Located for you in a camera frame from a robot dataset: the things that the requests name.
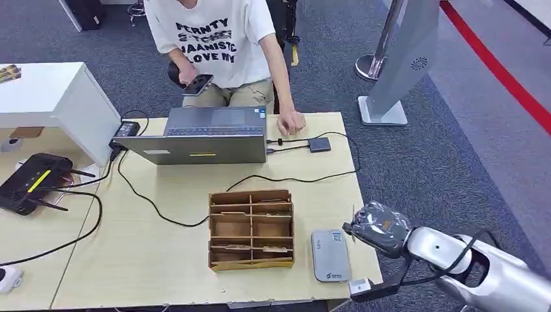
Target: floor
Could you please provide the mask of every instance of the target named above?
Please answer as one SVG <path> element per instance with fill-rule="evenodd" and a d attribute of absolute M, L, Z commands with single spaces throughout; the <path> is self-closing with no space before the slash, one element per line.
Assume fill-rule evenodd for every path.
<path fill-rule="evenodd" d="M 452 3 L 511 73 L 541 103 L 551 103 L 546 87 L 551 85 L 551 47 L 542 46 L 544 36 L 501 0 Z M 130 27 L 124 9 L 110 7 L 101 30 L 77 33 L 56 0 L 2 1 L 0 12 L 12 19 L 0 21 L 0 42 L 9 43 L 0 49 L 0 63 L 84 61 L 120 112 L 142 109 L 166 116 L 181 103 L 166 77 L 167 60 L 156 52 L 147 23 Z M 439 61 L 402 100 L 410 124 L 361 126 L 355 100 L 372 84 L 354 74 L 353 63 L 375 49 L 386 12 L 382 0 L 299 1 L 300 65 L 290 71 L 298 108 L 342 113 L 347 133 L 360 142 L 364 169 L 357 177 L 365 201 L 379 200 L 416 225 L 447 233 L 489 228 L 505 251 L 548 274 L 551 141 L 445 16 L 440 18 Z M 399 265 L 379 261 L 385 277 Z M 416 265 L 409 278 L 425 274 L 426 267 Z M 295 308 L 324 309 L 315 303 L 270 311 Z M 459 308 L 434 285 L 421 285 L 339 311 Z"/>

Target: hand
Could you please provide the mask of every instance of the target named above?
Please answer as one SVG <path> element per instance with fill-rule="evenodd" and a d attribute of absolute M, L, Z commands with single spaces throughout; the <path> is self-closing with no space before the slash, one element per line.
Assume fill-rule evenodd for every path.
<path fill-rule="evenodd" d="M 284 110 L 277 119 L 277 128 L 282 135 L 295 135 L 306 126 L 304 115 L 296 110 Z"/>
<path fill-rule="evenodd" d="M 193 65 L 190 64 L 190 66 L 182 69 L 180 68 L 180 74 L 178 75 L 178 79 L 180 80 L 180 83 L 182 85 L 189 85 L 193 79 L 195 79 L 195 76 L 197 76 L 197 70 Z"/>

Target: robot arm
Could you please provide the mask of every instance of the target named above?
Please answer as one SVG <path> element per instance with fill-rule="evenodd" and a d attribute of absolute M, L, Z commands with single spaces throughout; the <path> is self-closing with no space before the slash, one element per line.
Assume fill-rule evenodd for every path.
<path fill-rule="evenodd" d="M 551 283 L 533 273 L 526 263 L 478 240 L 484 231 L 469 237 L 449 236 L 430 227 L 412 228 L 402 214 L 370 202 L 343 230 L 391 259 L 403 257 L 404 266 L 392 278 L 368 289 L 352 291 L 352 299 L 367 301 L 395 294 L 401 286 L 434 281 L 447 294 L 486 312 L 551 311 Z M 436 274 L 404 281 L 413 260 L 427 261 Z M 469 287 L 465 281 L 478 263 L 485 272 Z"/>

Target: person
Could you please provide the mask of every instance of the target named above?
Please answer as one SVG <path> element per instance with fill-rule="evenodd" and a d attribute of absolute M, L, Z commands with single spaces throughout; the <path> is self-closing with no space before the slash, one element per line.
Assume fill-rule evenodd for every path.
<path fill-rule="evenodd" d="M 266 0 L 145 0 L 144 6 L 157 50 L 180 69 L 180 82 L 189 84 L 199 73 L 214 76 L 183 106 L 263 105 L 273 113 L 275 86 L 281 134 L 305 127 Z"/>

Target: white plug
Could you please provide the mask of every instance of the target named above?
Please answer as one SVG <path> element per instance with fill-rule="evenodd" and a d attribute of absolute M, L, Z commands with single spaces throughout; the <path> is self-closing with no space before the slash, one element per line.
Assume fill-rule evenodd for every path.
<path fill-rule="evenodd" d="M 21 284 L 23 271 L 12 266 L 0 266 L 0 294 L 9 293 Z"/>

